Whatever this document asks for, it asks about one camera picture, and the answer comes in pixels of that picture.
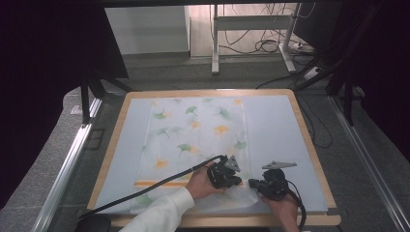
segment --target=black handheld device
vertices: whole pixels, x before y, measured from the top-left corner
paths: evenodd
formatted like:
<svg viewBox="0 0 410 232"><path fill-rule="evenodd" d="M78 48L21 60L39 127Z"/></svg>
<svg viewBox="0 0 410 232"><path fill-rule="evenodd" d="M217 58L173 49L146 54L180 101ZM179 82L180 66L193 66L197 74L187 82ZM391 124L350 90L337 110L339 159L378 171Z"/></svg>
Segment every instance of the black handheld device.
<svg viewBox="0 0 410 232"><path fill-rule="evenodd" d="M296 163L285 163L285 162L275 162L269 163L268 165L263 166L264 169L269 169L263 173L263 178L265 180L255 180L249 179L249 186L253 189L256 189L263 196L268 199L280 201L286 194L289 194L298 204L298 207L302 212L302 219L299 225L299 229L302 231L305 226L307 219L307 212L305 206L302 202L302 198L299 195L298 189L293 183L286 180L284 172L281 170L283 167L295 166ZM298 192L299 197L293 192L288 183L292 184Z"/></svg>
<svg viewBox="0 0 410 232"><path fill-rule="evenodd" d="M249 179L249 186L265 197L280 201L287 194L289 186L281 169L270 169L263 173L265 180Z"/></svg>
<svg viewBox="0 0 410 232"><path fill-rule="evenodd" d="M219 162L208 167L208 178L212 185L216 188L230 188L238 186L242 179L235 176L237 171L241 171L235 157L228 159L227 156L220 158Z"/></svg>

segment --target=cord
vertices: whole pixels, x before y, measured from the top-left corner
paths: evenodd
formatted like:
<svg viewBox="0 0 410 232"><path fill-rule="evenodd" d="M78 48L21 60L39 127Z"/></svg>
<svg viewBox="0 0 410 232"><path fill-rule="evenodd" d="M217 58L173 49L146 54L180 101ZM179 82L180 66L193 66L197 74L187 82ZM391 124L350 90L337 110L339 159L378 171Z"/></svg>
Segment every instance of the cord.
<svg viewBox="0 0 410 232"><path fill-rule="evenodd" d="M329 129L326 127L326 125L323 123L323 121L319 118L319 116L317 116L317 114L314 113L314 111L311 109L310 105L308 104L308 101L306 101L305 98L303 98L302 96L299 96L299 95L295 95L295 96L297 97L297 98L296 98L296 101L298 101L298 105L301 107L302 111L305 113L305 115L306 115L306 117L307 117L307 120L309 121L309 123L310 123L310 125L311 125L311 128L312 128L312 138L311 138L311 140L312 140L313 144L314 144L315 146L317 146L317 147L320 147L320 148L330 148L330 147L332 146L334 140L333 140L332 134L331 134L331 132L329 131ZM317 120L319 121L319 123L325 128L327 134L328 134L329 137L330 137L330 141L329 141L328 144L326 144L326 145L320 145L320 144L318 144L318 143L315 142L315 140L316 140L316 129L314 128L314 124L312 123L312 120L311 120L310 116L309 116L308 113L306 112L306 110L305 110L305 108L303 107L303 105L300 103L299 98L301 98L301 99L305 102L305 105L307 105L307 108L310 110L310 112L314 115L314 117L317 118Z"/></svg>
<svg viewBox="0 0 410 232"><path fill-rule="evenodd" d="M284 7L283 7L283 8L278 9L277 15L279 14L280 11L282 11L282 13L283 13L283 11L284 11L284 9L285 9L285 6L286 6L286 4L284 4ZM209 20L210 20L210 25L211 25L211 36L212 36L212 38L213 38L213 40L214 40L214 34L213 34L213 33L215 33L215 32L212 32L211 6L209 6L209 8L210 8L210 9L209 9ZM269 15L273 15L274 9L275 9L275 4L274 4L274 6L273 6L272 9L270 9L270 4L265 4L265 8L262 9L262 11L261 11L260 14L262 14L263 11L265 11L265 9L268 10L268 14L269 14ZM234 10L234 5L233 5L233 4L232 4L232 11L235 12L236 15L238 14L238 13ZM225 15L225 5L223 5L223 15ZM237 39L237 40L236 40L235 42L233 42L233 43L228 40L227 32L224 31L226 42L227 42L229 45L233 45L233 44L237 43L238 41L240 41L249 31L250 31L250 30L246 31L239 39ZM276 51L278 50L279 40L277 40L277 41L275 41L275 40L263 40L265 34L266 34L266 30L263 32L263 34L262 34L262 36L261 36L261 39L260 39L258 42L255 43L255 50L253 50L253 51L240 51L240 50L237 50L237 49L235 49L235 48L232 48L232 47L226 46L226 45L219 45L219 47L226 48L226 49L230 49L230 50L233 50L233 51L235 51L235 52L237 52L237 53L240 53L240 54L252 54L252 53L256 53L256 52L265 52L265 53L274 53L274 52L276 52ZM276 44L277 46L275 47L274 50L269 50L269 49L266 49L266 48L264 47L264 45L266 45L266 44Z"/></svg>
<svg viewBox="0 0 410 232"><path fill-rule="evenodd" d="M311 13L313 12L315 6L316 6L316 3L313 3L313 7L311 7L310 13L307 16L303 16L303 15L300 15L300 14L298 14L298 16L301 17L301 18L308 18L311 15Z"/></svg>
<svg viewBox="0 0 410 232"><path fill-rule="evenodd" d="M205 161L199 163L197 166L194 166L194 167L192 167L192 168L190 168L190 169L188 169L188 170L185 170L185 171L180 172L180 173L178 173L178 174L176 174L176 175L173 175L173 176L171 176L171 177L168 177L168 178L166 178L166 179L164 179L164 180L162 180L162 181L160 181L160 182L158 182L158 183L156 183L156 184L154 184L154 185L152 185L152 186L150 186L150 187L148 187L148 188L146 188L146 189L144 189L144 190L141 190L141 191L136 192L136 193L134 193L134 194L131 194L131 195L129 195L129 196L123 197L123 198L121 198L121 199L118 199L118 200L113 201L113 202L111 202L111 203L108 203L108 204L106 204L106 205L103 205L103 206L101 206L101 207L99 207L99 208L97 208L97 209L95 209L95 210L92 210L92 211L90 211L90 212L88 212L88 213L82 215L78 220L81 220L81 219L83 219L83 218L85 218L85 217L94 215L94 214L96 214L96 213L98 213L98 212L100 212L100 211L103 211L103 210L108 209L108 208L110 208L110 207L112 207L112 206L118 205L118 204L120 204L120 203L122 203L122 202L125 202L125 201L131 200L131 199L133 199L133 198L136 198L137 196L142 195L142 194L144 194L144 193L146 193L146 192L148 192L148 191L150 191L150 190L152 190L152 189L156 189L157 187L160 187L160 186L162 186L162 185L165 184L165 183L168 183L168 182L170 182L170 181L172 181L172 180L175 180L175 179L180 178L180 177L183 177L183 176L185 176L185 175L187 175L187 174L189 174L189 173L191 173L191 172L194 172L194 171L198 170L199 168L205 166L206 164L208 164L208 163L209 163L210 161L212 161L212 160L221 159L221 158L224 158L224 156L217 156L217 157L213 157L213 158L211 158L211 159L205 160Z"/></svg>
<svg viewBox="0 0 410 232"><path fill-rule="evenodd" d="M313 55L301 53L301 54L295 54L295 55L292 56L292 61L293 61L294 63L296 63L296 64L298 64L298 65L300 65L300 66L306 66L306 65L308 64L308 62L307 62L306 64L302 64L302 63L300 63L299 61L296 60L296 57L301 57L301 56L313 56Z"/></svg>
<svg viewBox="0 0 410 232"><path fill-rule="evenodd" d="M301 71L296 72L296 73L293 73L293 74L290 74L290 75L287 75L287 76L283 76L283 77L275 78L275 79L272 79L272 80L268 80L268 81L263 82L262 84L256 86L255 89L256 89L256 90L257 90L257 89L260 89L262 86L265 86L265 85L267 85L267 84L269 84L269 83L273 83L273 82L276 82L276 81L279 81L279 80L283 80L283 79L286 79L286 78L295 77L294 82L293 82L293 83L290 83L290 84L286 87L287 89L290 89L290 86L291 86L292 84L294 84L294 85L297 84L297 80L298 80L301 76L305 75L305 73L306 73L310 68L314 67L314 66L317 64L317 62L318 62L318 59L317 59L317 58L313 58L311 61L309 61L309 62L307 63L307 65L306 65Z"/></svg>
<svg viewBox="0 0 410 232"><path fill-rule="evenodd" d="M286 188L287 192L290 194L290 196L292 196L292 198L296 201L296 203L298 204L298 207L301 209L302 218L301 218L301 223L299 224L299 230L302 231L304 229L305 222L307 221L307 210L304 206L304 203L302 202L302 197L298 191L298 188L296 188L295 184L293 184L292 182L287 181L287 180L286 182L290 183L293 186L293 188L295 188L296 192L298 193L298 195L296 195L295 192L293 192L291 189L283 185Z"/></svg>
<svg viewBox="0 0 410 232"><path fill-rule="evenodd" d="M263 11L265 11L265 9L267 9L267 13L270 15L271 14L271 4L270 3L265 3L265 8L262 9L262 11L260 11L259 15L262 15Z"/></svg>
<svg viewBox="0 0 410 232"><path fill-rule="evenodd" d="M233 9L233 6L234 6L234 5L232 4L232 11L234 11L235 14L237 15L237 12ZM263 13L263 11L265 11L265 9L267 9L269 15L274 15L275 6L276 6L276 5L274 4L273 8L270 9L270 4L266 4L266 7L265 7L264 9L262 9L260 15ZM281 11L281 13L283 14L285 9L294 11L294 10L291 9L291 8L286 8L286 4L284 4L284 6L283 6L282 8L279 8L279 9L278 9L276 15L279 15L279 14L280 14L280 11ZM225 14L225 6L223 5L223 15L224 15L224 14ZM228 40L227 32L224 31L226 42L227 42L229 45L233 45L233 44L237 43L238 41L240 41L249 31L250 31L250 30L246 31L239 39L237 39L237 40L236 40L235 42L233 42L233 43ZM276 42L276 44L279 44L279 42L280 42L280 37L285 37L283 34L281 34L280 30L279 30L279 31L270 30L270 31L271 31L271 34L272 34L272 31L275 31L276 33L278 33L278 39L277 39L276 41L275 41L275 40L263 40L263 37L264 37L264 35L266 34L266 30L265 30L264 33L263 33L263 35L262 35L262 37L261 37L261 39L260 39L260 41L257 42L257 44L259 44L259 43L269 44L269 43L272 43L272 42ZM308 43L301 43L301 42L297 42L297 41L294 41L294 40L290 40L290 41L291 41L291 42L294 42L294 43L298 43L298 44L308 45ZM255 52L258 52L258 51L273 53L273 52L277 51L277 49L275 49L274 51L267 51L267 50L265 50L265 49L262 49L262 50L261 50L261 49L260 49L261 47L259 47L259 48L256 48L254 51L245 52L245 51L240 51L240 50L234 49L234 48L232 48L232 47L230 47L230 46L220 45L220 47L233 50L233 51L235 51L235 52L237 52L237 53L240 53L240 54L252 54L252 53L255 53ZM298 53L298 54L303 53L303 54L309 54L309 55L311 55L311 53L308 53L308 52L298 51L298 50L294 50L294 49L288 49L288 50L292 50L293 53Z"/></svg>
<svg viewBox="0 0 410 232"><path fill-rule="evenodd" d="M337 228L337 230L338 230L339 232L343 232L343 230L341 229L340 225L337 225L336 228Z"/></svg>
<svg viewBox="0 0 410 232"><path fill-rule="evenodd" d="M298 86L298 81L300 80L301 77L305 76L306 73L308 73L312 68L316 67L317 64L320 61L320 57L319 56L313 56L313 59L311 59L300 71L300 74L298 76L296 76L295 80L293 81L293 83L289 84L289 86L287 86L288 89L292 90L292 91L296 91L296 90L300 90L297 88Z"/></svg>
<svg viewBox="0 0 410 232"><path fill-rule="evenodd" d="M339 61L337 61L336 63L334 63L333 65L331 65L329 68L327 68L326 70L318 73L315 77L305 81L304 83L302 83L301 85L297 85L297 83L295 82L294 84L294 90L295 91L300 91L300 90L304 90L306 89L308 86L310 86L311 84L317 82L318 80L323 79L324 77L328 76L329 74L331 74L332 72L334 72L336 69L338 69L339 67L342 66L342 62L343 60L340 59Z"/></svg>

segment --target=orange stripe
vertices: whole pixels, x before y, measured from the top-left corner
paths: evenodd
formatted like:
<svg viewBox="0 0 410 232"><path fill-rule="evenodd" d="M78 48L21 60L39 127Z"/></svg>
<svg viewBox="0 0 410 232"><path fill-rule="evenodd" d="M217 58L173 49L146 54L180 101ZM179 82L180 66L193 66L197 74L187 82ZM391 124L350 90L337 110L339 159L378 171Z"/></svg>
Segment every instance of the orange stripe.
<svg viewBox="0 0 410 232"><path fill-rule="evenodd" d="M149 187L153 186L157 182L151 182L151 181L138 181L135 182L136 187ZM188 182L168 182L163 184L164 187L184 187L187 185Z"/></svg>

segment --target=white wall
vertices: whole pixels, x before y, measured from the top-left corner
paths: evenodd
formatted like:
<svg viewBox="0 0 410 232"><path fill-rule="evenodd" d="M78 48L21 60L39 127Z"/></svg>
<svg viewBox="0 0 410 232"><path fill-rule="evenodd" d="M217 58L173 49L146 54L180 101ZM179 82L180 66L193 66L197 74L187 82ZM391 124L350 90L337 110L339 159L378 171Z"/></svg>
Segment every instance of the white wall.
<svg viewBox="0 0 410 232"><path fill-rule="evenodd" d="M121 54L190 50L188 7L105 9Z"/></svg>

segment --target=light blue surface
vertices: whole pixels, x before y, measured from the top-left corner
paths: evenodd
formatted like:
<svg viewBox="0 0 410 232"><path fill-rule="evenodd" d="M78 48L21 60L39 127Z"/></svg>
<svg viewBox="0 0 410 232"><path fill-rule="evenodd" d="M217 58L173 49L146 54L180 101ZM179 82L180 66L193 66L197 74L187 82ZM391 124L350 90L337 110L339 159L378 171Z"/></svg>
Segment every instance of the light blue surface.
<svg viewBox="0 0 410 232"><path fill-rule="evenodd" d="M263 179L261 167L272 160L296 162L284 168L286 179L293 182L308 212L327 212L324 194L309 158L295 114L287 96L242 97L248 125L250 170L253 179ZM97 201L97 207L133 193L136 168L150 118L152 99L131 101L114 158ZM131 201L105 210L128 214ZM268 213L261 202L240 210L218 213Z"/></svg>

